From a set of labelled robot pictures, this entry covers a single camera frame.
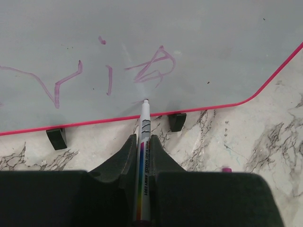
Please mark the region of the pink framed whiteboard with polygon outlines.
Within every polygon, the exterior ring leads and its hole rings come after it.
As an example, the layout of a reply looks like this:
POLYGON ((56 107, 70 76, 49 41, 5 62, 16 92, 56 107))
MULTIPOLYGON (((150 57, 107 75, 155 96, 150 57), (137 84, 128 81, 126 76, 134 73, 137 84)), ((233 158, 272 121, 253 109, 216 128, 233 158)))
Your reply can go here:
POLYGON ((237 106, 302 47, 300 0, 3 0, 0 133, 237 106))

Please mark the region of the white whiteboard marker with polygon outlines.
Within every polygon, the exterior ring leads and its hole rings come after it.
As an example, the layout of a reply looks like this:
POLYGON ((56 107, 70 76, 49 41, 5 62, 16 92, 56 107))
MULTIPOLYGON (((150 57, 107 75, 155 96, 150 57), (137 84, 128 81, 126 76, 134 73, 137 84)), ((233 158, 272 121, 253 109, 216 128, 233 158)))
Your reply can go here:
POLYGON ((150 137, 150 105, 149 101, 145 99, 142 104, 138 131, 133 227, 149 227, 151 225, 149 189, 150 137))

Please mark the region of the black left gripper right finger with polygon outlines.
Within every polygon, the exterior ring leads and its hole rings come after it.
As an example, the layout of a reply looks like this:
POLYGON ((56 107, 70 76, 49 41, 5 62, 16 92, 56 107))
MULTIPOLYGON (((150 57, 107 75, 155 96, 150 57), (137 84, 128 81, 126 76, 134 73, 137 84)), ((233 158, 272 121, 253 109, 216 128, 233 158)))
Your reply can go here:
POLYGON ((151 217, 157 227, 282 227, 267 182, 257 174, 188 172, 150 140, 151 217))

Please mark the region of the pink marker cap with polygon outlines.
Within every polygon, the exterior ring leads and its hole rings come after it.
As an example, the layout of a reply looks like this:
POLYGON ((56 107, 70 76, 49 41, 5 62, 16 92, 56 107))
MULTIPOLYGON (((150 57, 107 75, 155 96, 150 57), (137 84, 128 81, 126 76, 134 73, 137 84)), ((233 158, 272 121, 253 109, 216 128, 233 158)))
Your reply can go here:
POLYGON ((223 168, 223 169, 222 169, 222 172, 231 173, 231 172, 232 172, 232 169, 231 169, 231 168, 223 168))

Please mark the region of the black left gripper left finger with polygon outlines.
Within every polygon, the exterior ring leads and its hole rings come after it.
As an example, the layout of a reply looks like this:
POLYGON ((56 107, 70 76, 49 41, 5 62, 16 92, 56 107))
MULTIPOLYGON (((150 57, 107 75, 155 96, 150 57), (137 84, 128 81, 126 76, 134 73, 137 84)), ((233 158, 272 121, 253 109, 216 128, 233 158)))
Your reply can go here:
POLYGON ((137 136, 92 171, 2 171, 3 227, 129 227, 137 136))

